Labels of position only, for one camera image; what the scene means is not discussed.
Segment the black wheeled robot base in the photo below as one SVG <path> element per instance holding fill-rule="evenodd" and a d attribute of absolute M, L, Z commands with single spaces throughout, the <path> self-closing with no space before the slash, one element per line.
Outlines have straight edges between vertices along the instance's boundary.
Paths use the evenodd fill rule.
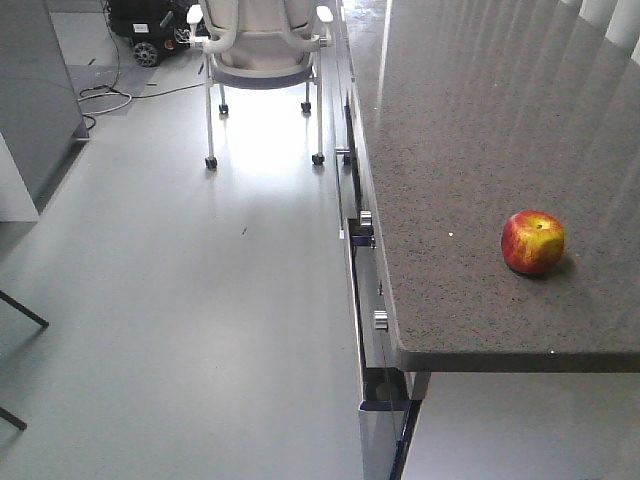
<path fill-rule="evenodd" d="M 188 10 L 197 1 L 106 1 L 108 26 L 128 41 L 142 67 L 155 67 L 166 57 L 189 48 Z"/>

